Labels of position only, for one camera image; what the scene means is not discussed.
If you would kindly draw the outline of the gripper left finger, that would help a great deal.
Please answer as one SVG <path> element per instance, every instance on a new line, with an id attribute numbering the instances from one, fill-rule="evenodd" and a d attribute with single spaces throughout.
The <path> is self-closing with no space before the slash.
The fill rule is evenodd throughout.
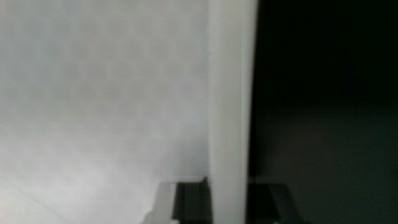
<path id="1" fill-rule="evenodd" d="M 172 218 L 176 200 L 176 184 L 161 182 L 156 189 L 152 209 L 140 224 L 179 224 Z"/>

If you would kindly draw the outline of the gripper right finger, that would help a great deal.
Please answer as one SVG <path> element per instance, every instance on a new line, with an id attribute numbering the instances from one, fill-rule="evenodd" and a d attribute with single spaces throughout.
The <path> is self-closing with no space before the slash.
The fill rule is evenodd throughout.
<path id="1" fill-rule="evenodd" d="M 293 202 L 287 187 L 282 184 L 271 184 L 268 186 L 270 195 L 273 199 L 275 209 L 279 213 L 280 224 L 300 224 L 298 209 Z"/>

